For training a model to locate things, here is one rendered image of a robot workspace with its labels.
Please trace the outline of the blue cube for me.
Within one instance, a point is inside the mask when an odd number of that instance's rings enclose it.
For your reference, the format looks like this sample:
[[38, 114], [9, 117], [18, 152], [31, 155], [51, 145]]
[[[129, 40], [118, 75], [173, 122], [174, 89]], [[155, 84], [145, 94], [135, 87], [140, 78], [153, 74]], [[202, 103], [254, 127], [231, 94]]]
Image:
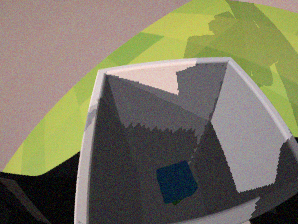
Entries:
[[165, 204], [172, 204], [181, 198], [189, 197], [198, 189], [197, 181], [190, 172], [188, 161], [157, 168], [157, 180]]

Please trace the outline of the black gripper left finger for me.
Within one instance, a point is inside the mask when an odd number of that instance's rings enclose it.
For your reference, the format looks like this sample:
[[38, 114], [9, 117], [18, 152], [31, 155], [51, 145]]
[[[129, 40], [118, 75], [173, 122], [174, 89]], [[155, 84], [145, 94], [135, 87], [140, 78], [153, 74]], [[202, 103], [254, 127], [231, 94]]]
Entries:
[[40, 176], [0, 172], [0, 209], [40, 224], [74, 224], [80, 155]]

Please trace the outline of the white square cup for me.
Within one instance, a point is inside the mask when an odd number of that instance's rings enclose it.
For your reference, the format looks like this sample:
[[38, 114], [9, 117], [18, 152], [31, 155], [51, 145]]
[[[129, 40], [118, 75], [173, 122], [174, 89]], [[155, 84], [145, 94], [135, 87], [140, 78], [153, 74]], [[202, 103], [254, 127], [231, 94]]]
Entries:
[[[298, 193], [298, 143], [233, 57], [98, 69], [74, 224], [242, 224]], [[165, 204], [157, 168], [188, 161], [198, 189]]]

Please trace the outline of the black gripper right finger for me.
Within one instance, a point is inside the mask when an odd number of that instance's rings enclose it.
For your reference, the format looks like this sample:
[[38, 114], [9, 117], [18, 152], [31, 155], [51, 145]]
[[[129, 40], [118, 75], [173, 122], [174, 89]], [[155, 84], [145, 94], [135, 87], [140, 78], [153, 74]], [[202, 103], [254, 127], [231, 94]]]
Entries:
[[253, 220], [250, 220], [250, 224], [279, 224], [297, 200], [298, 193], [294, 194], [289, 200], [283, 201], [281, 205], [277, 205], [275, 208], [262, 213], [261, 216], [253, 218]]

